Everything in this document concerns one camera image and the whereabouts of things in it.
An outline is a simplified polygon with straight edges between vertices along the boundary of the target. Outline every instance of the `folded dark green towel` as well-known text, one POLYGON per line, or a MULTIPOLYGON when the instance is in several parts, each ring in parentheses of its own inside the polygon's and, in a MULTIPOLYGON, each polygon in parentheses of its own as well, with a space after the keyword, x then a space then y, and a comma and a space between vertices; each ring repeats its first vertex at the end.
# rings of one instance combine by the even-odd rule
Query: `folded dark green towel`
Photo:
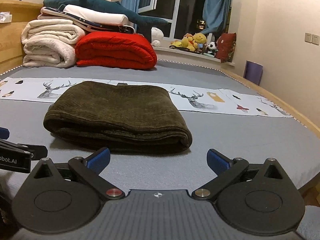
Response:
POLYGON ((66 141, 111 153, 172 154, 192 143, 168 92, 156 86, 82 82, 50 106, 43 124, 66 141))

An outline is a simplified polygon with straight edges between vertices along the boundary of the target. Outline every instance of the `gray mattress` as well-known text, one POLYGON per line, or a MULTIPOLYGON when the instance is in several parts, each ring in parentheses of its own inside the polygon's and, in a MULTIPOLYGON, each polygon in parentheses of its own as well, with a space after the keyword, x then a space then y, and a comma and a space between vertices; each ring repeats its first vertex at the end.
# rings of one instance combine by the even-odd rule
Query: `gray mattress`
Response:
MULTIPOLYGON (((255 91, 223 73, 197 66, 158 61, 150 71, 100 66, 18 68, 13 78, 73 77, 190 85, 230 89, 257 95, 255 91)), ((0 100, 0 126, 10 130, 9 141, 39 144, 48 148, 56 163, 91 152, 55 138, 44 129, 49 103, 0 100)), ((179 155, 111 155, 100 174, 128 192, 130 189, 187 189, 191 193, 216 175, 206 163, 208 149, 215 148, 229 158, 243 157, 250 163, 276 158, 297 188, 320 172, 320 140, 293 118, 271 118, 227 114, 181 112, 193 136, 193 143, 179 155)), ((2 190, 14 197, 27 174, 0 170, 2 190)))

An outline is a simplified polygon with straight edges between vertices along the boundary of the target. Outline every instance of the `deer print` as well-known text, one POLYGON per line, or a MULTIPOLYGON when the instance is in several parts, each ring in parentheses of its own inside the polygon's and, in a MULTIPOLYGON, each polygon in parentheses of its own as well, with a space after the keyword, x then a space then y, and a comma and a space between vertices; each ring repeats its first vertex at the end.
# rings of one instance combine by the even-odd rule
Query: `deer print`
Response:
POLYGON ((62 85, 60 87, 56 87, 56 88, 51 88, 51 82, 49 81, 48 83, 43 83, 44 87, 45 87, 45 92, 43 92, 41 95, 38 96, 38 98, 42 98, 42 99, 47 99, 47 98, 59 98, 59 96, 61 96, 62 94, 55 94, 52 93, 53 90, 58 90, 60 88, 66 88, 66 87, 71 87, 75 84, 71 84, 71 82, 69 81, 68 85, 62 85))
POLYGON ((203 94, 200 95, 199 93, 197 93, 196 91, 194 91, 195 94, 193 94, 191 97, 187 97, 186 95, 181 94, 180 92, 175 93, 173 92, 175 89, 172 89, 169 93, 173 94, 173 95, 178 95, 181 96, 182 98, 186 98, 189 100, 189 103, 194 107, 194 108, 198 108, 198 109, 213 109, 215 108, 214 105, 208 105, 208 104, 203 104, 203 103, 199 103, 198 101, 196 101, 196 99, 203 97, 203 94))
POLYGON ((265 105, 268 105, 268 106, 271 106, 271 107, 273 107, 274 109, 278 110, 278 112, 280 112, 280 113, 283 114, 283 115, 286 115, 286 116, 289 115, 286 111, 283 111, 282 109, 279 108, 279 106, 277 106, 275 103, 273 103, 273 102, 271 102, 271 101, 269 101, 269 100, 267 100, 267 101, 270 102, 271 105, 268 104, 268 103, 263 102, 263 101, 262 101, 262 98, 260 98, 260 101, 261 101, 261 103, 263 103, 263 104, 265 104, 265 105))

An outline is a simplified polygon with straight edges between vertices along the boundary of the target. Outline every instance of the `white plush toy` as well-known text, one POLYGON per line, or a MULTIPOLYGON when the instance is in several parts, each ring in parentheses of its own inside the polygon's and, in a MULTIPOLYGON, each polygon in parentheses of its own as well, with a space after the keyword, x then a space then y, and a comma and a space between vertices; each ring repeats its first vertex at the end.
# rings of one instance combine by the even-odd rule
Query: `white plush toy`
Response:
POLYGON ((164 37, 163 32, 160 29, 156 27, 152 27, 151 29, 151 39, 152 39, 151 45, 152 46, 160 47, 163 37, 164 37))

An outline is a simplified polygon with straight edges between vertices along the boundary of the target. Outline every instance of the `yellow plush toy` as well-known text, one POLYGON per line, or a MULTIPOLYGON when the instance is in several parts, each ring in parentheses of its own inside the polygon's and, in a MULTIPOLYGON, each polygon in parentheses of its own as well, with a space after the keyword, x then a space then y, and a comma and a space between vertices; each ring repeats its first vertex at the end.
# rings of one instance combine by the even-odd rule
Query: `yellow plush toy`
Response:
POLYGON ((181 40, 182 47, 195 51, 198 48, 198 44, 193 40, 192 35, 187 33, 181 40))
POLYGON ((198 44, 198 49, 197 51, 202 51, 204 48, 204 44, 207 42, 207 38, 204 34, 202 33, 196 33, 195 35, 192 36, 193 41, 198 44))
POLYGON ((171 45, 176 46, 176 47, 182 47, 181 41, 172 41, 171 45))

